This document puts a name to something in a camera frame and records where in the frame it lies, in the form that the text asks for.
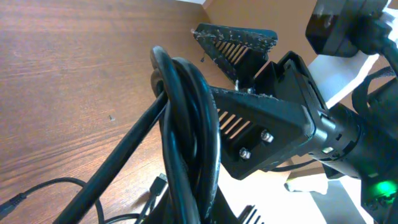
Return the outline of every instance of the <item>wood grain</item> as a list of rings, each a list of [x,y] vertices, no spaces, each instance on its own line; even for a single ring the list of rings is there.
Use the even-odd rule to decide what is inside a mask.
[[[211,60],[200,63],[190,32],[199,22],[201,5],[174,0],[1,1],[0,203],[46,180],[91,177],[155,99],[151,47],[229,86]],[[160,147],[156,127],[101,196],[106,218],[139,211],[164,172]],[[36,192],[2,222],[50,223],[79,189]],[[92,208],[83,223],[96,222]]]

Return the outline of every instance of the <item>cable connector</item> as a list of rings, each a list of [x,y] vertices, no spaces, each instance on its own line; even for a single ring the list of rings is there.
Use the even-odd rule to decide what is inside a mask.
[[[166,184],[167,184],[166,175],[160,174],[158,177],[155,178],[155,181],[152,183],[149,189],[150,194],[158,197],[162,193]]]
[[[8,214],[10,214],[14,209],[26,199],[26,195],[23,193],[19,193],[8,202],[0,205],[0,220],[5,218]]]

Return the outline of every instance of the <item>beige wall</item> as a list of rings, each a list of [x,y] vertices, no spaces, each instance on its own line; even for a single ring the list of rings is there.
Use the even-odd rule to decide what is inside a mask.
[[[210,21],[214,24],[248,27],[254,29],[270,29],[278,34],[278,44],[269,54],[270,60],[278,61],[288,51],[299,54],[309,65],[317,56],[305,38],[305,29],[312,14],[316,0],[208,0],[205,4]],[[397,9],[398,1],[393,1],[390,7]],[[382,58],[375,64],[373,71],[387,66]],[[372,82],[370,91],[387,82],[389,78]],[[351,96],[342,103],[352,108]],[[295,164],[309,160],[308,156],[292,158]],[[302,169],[320,167],[314,163]]]

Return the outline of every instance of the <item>green led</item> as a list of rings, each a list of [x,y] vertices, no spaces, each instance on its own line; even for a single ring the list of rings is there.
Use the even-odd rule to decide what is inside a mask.
[[[383,195],[393,194],[393,193],[397,192],[397,188],[398,188],[397,184],[394,183],[393,181],[390,181],[390,180],[380,182],[380,183],[376,184],[375,187],[376,187],[376,191],[377,191],[378,195],[380,195],[380,194],[383,194]]]

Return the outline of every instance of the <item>wooden tabletop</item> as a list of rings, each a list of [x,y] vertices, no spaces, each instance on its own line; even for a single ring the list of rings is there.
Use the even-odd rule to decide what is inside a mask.
[[[191,29],[201,5],[174,0],[0,2],[0,203],[57,177],[87,181],[154,101],[155,45],[229,86]],[[164,172],[156,126],[101,196],[106,218],[136,211]],[[79,191],[40,190],[3,223],[50,223]],[[96,223],[95,209],[84,223]]]

